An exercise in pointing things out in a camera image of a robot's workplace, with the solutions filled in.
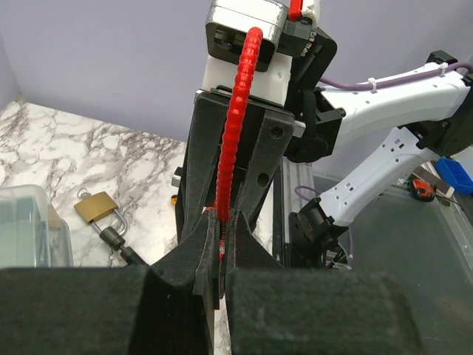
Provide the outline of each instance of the cable tie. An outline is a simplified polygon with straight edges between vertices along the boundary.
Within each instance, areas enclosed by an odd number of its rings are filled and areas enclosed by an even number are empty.
[[[442,69],[442,73],[440,74],[440,77],[443,78],[445,76],[445,71],[446,68],[448,68],[449,65],[446,62],[443,62],[441,65],[438,66],[438,69]]]
[[[372,93],[372,94],[376,94],[376,93],[378,92],[378,90],[376,90],[376,79],[374,79],[374,78],[369,78],[369,79],[368,79],[368,83],[372,84],[371,93]]]

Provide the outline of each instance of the blue object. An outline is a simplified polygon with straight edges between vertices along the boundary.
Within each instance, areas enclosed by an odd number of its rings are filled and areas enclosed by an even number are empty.
[[[473,181],[460,163],[452,159],[441,158],[438,160],[436,168],[442,180],[452,186],[456,192],[465,195],[473,194]]]

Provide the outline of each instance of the white marble surface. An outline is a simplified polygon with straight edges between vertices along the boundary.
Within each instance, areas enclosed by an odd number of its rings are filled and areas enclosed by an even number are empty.
[[[171,178],[185,144],[122,126],[28,103],[11,103],[0,115],[0,183],[43,187],[71,231],[74,264],[122,266],[76,214],[79,189],[107,192],[130,222],[126,235],[146,262],[154,263],[177,245]],[[101,221],[106,226],[107,220]],[[270,251],[272,193],[255,231]],[[230,353],[225,304],[216,313],[215,354]]]

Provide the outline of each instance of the red corrugated tube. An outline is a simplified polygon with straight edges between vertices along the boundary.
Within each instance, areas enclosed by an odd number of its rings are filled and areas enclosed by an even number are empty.
[[[220,228],[225,233],[225,225],[230,218],[231,182],[234,176],[234,165],[237,159],[239,136],[242,132],[243,119],[248,105],[251,82],[258,61],[263,32],[258,27],[248,31],[239,57],[235,86],[227,111],[227,121],[222,136],[222,147],[217,172],[217,193],[215,208],[220,220]]]

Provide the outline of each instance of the gray wall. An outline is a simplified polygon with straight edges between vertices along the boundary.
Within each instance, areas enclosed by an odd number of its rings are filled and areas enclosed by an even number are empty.
[[[20,93],[0,35],[0,112]]]
[[[0,31],[27,100],[186,139],[209,3],[0,0]],[[321,26],[338,42],[327,75],[340,81],[409,70],[440,48],[462,60],[473,53],[473,0],[321,0],[321,8]],[[318,169],[348,171],[382,138],[355,142]]]

